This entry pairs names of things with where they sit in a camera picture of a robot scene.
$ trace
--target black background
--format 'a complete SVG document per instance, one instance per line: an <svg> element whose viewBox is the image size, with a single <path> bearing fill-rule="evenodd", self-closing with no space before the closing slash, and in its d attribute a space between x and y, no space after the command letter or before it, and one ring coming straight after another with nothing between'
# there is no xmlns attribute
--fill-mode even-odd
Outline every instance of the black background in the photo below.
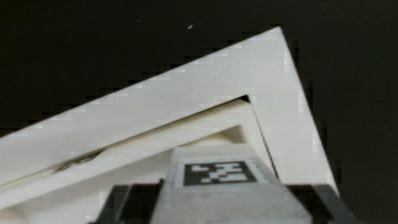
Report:
<svg viewBox="0 0 398 224"><path fill-rule="evenodd" d="M392 0L1 1L0 134L280 25L340 197L364 221L396 223L396 6Z"/></svg>

